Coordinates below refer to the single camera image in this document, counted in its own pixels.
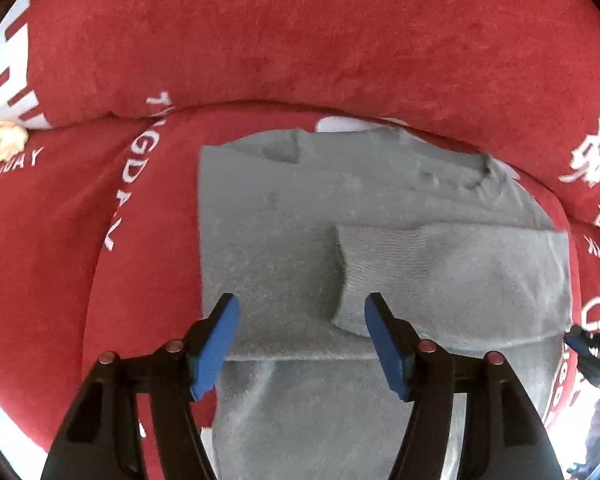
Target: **red screw head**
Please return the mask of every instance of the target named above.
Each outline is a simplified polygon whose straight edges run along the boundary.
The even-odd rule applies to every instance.
[[[487,361],[492,365],[504,364],[504,355],[500,352],[492,351],[487,354]]]
[[[431,339],[421,339],[418,343],[418,350],[421,352],[426,352],[427,354],[435,352],[437,348],[438,345],[436,345]]]

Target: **chinese character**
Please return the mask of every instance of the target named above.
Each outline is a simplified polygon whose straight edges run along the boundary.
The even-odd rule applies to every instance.
[[[589,254],[593,254],[596,258],[600,257],[600,246],[589,238],[585,236],[584,239],[589,243]]]
[[[598,134],[588,135],[582,143],[571,152],[570,163],[575,173],[559,176],[561,182],[575,182],[582,178],[589,187],[600,182],[600,118],[598,119]]]
[[[175,106],[171,106],[171,98],[169,97],[169,92],[160,92],[160,97],[148,97],[146,99],[146,103],[148,105],[165,105],[167,108],[156,112],[155,114],[151,114],[151,117],[164,117],[169,115],[169,112],[175,110]]]

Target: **red cushion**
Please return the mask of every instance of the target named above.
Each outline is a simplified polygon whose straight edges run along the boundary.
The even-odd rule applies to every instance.
[[[572,216],[599,213],[594,166],[558,179],[583,170],[571,151],[587,135],[600,162],[589,0],[27,1],[0,31],[2,118],[62,126],[235,100],[396,117],[522,168]]]
[[[269,129],[312,131],[323,116],[234,104],[178,112],[154,126],[103,119],[33,135],[25,168],[11,169],[16,157],[0,174],[0,404],[27,434],[48,449],[101,352],[151,352],[200,316],[200,147]],[[27,168],[27,153],[41,146]],[[522,172],[520,183],[556,228],[569,229],[551,192]],[[580,305],[575,258],[571,273]],[[30,351],[18,356],[13,348]],[[211,395],[195,407],[200,426],[211,424],[214,405]],[[139,416],[147,467],[159,478],[146,400]]]
[[[570,219],[571,242],[576,245],[578,255],[578,274],[582,300],[573,301],[573,322],[582,325],[588,331],[600,332],[600,228]],[[554,394],[545,418],[545,425],[551,430],[558,412],[568,409],[576,399],[577,355],[564,347],[562,363],[554,379]],[[555,431],[564,431],[557,424]]]
[[[144,124],[39,132],[0,168],[0,405],[46,448],[82,382],[93,274],[123,153]]]

